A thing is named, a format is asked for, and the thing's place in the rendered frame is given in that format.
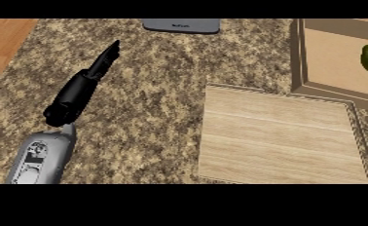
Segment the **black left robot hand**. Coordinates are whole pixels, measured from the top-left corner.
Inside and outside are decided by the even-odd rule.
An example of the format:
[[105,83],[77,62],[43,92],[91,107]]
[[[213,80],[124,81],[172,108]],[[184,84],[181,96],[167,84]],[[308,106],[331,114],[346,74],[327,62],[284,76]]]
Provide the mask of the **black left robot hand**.
[[52,104],[43,112],[46,124],[62,127],[73,123],[91,101],[98,83],[105,76],[113,62],[120,57],[120,41],[105,49],[88,69],[83,69],[71,78],[59,91]]

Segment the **pale wooden box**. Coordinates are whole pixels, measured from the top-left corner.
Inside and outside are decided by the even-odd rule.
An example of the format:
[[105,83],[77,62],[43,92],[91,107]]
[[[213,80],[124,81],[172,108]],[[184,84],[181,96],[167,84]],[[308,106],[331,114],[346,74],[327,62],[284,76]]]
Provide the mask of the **pale wooden box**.
[[354,104],[209,85],[198,175],[235,183],[368,183]]

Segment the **brown wooden tray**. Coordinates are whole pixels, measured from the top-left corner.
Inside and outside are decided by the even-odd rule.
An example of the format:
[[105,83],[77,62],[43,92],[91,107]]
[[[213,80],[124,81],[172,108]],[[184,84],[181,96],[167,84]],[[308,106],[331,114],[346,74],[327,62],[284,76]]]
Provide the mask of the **brown wooden tray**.
[[290,25],[291,92],[349,100],[368,110],[368,19],[294,19]]

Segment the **green pear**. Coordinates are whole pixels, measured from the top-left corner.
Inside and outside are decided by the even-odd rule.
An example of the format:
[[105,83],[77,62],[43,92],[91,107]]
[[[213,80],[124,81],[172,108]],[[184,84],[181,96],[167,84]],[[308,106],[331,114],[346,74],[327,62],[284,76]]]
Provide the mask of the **green pear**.
[[361,53],[361,64],[368,71],[368,45],[362,47],[362,53]]

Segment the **grey flat appliance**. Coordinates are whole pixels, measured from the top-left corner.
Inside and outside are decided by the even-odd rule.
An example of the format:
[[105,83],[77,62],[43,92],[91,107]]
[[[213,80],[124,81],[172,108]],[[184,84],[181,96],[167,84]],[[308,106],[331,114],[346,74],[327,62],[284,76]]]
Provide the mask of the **grey flat appliance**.
[[221,19],[142,19],[148,30],[212,34],[221,31]]

